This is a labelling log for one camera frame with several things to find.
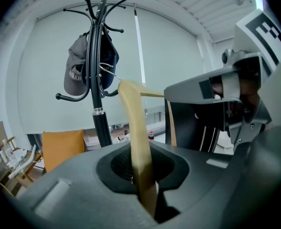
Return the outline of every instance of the metal bracket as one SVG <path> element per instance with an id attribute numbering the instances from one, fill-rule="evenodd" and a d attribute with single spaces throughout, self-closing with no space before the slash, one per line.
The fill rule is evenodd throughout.
<path id="1" fill-rule="evenodd" d="M 246 55 L 246 51 L 234 52 L 233 50 L 226 49 L 222 54 L 223 66 L 233 65 L 237 61 L 243 59 Z"/>
<path id="2" fill-rule="evenodd" d="M 251 142 L 260 133 L 261 127 L 261 123 L 238 122 L 229 125 L 231 143 L 234 144 L 233 151 L 235 152 L 239 144 Z"/>
<path id="3" fill-rule="evenodd" d="M 104 115 L 105 111 L 103 110 L 103 108 L 96 108 L 93 110 L 93 116 L 95 115 Z"/>

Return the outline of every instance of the orange chair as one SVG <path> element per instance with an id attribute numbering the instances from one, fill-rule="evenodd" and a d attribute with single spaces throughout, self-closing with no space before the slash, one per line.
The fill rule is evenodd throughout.
<path id="1" fill-rule="evenodd" d="M 83 130 L 69 132 L 43 132 L 42 149 L 47 172 L 65 160 L 85 152 Z"/>

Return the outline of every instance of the dark cap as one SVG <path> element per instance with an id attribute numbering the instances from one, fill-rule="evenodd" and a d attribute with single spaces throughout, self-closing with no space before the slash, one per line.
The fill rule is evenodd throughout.
<path id="1" fill-rule="evenodd" d="M 120 57 L 112 43 L 112 38 L 107 33 L 106 29 L 103 28 L 103 34 L 101 35 L 100 62 L 107 63 L 109 65 L 112 65 L 113 67 L 104 64 L 102 64 L 101 66 L 106 70 L 115 74 L 116 64 L 119 59 Z M 111 86 L 114 79 L 114 75 L 103 70 L 101 70 L 100 73 L 101 73 L 100 79 L 101 79 L 102 88 L 107 89 L 109 86 Z M 82 67 L 81 77 L 83 83 L 86 84 L 85 65 Z"/>
<path id="2" fill-rule="evenodd" d="M 69 49 L 64 75 L 64 90 L 73 96 L 82 95 L 86 91 L 86 86 L 81 78 L 81 69 L 85 64 L 87 44 L 86 36 L 81 36 Z"/>

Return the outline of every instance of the ceiling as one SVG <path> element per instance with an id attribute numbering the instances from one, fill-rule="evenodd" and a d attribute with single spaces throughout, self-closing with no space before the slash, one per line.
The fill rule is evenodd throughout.
<path id="1" fill-rule="evenodd" d="M 126 4 L 134 3 L 169 18 L 194 35 L 204 33 L 211 42 L 233 37 L 235 23 L 256 7 L 254 0 L 131 0 Z M 30 14 L 42 18 L 64 7 L 83 4 L 84 0 L 16 0 L 0 22 L 0 35 Z"/>

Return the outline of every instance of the coat rack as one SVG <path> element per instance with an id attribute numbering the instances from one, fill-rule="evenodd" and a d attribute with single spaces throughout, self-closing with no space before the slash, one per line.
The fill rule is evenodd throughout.
<path id="1" fill-rule="evenodd" d="M 116 31 L 123 33 L 122 29 L 114 29 L 108 26 L 105 23 L 105 19 L 108 14 L 116 7 L 122 7 L 120 4 L 127 0 L 121 0 L 116 4 L 107 4 L 107 0 L 101 0 L 99 5 L 91 4 L 91 0 L 85 0 L 88 5 L 89 13 L 85 13 L 79 10 L 72 10 L 64 8 L 63 11 L 69 11 L 74 13 L 79 13 L 86 16 L 90 22 L 90 31 L 89 31 L 89 42 L 87 46 L 87 55 L 86 55 L 86 91 L 79 98 L 72 98 L 68 96 L 61 95 L 60 93 L 56 94 L 56 99 L 62 99 L 70 102 L 79 102 L 86 98 L 91 89 L 92 101 L 93 101 L 93 120 L 96 128 L 98 140 L 100 142 L 100 146 L 108 146 L 112 144 L 112 139 L 109 131 L 109 125 L 107 121 L 107 116 L 102 107 L 101 98 L 108 96 L 116 96 L 118 94 L 118 90 L 115 90 L 112 93 L 108 93 L 103 90 L 101 85 L 100 74 L 100 47 L 101 47 L 101 35 L 102 29 L 105 27 L 109 31 Z M 93 12 L 93 7 L 98 6 L 96 15 Z"/>

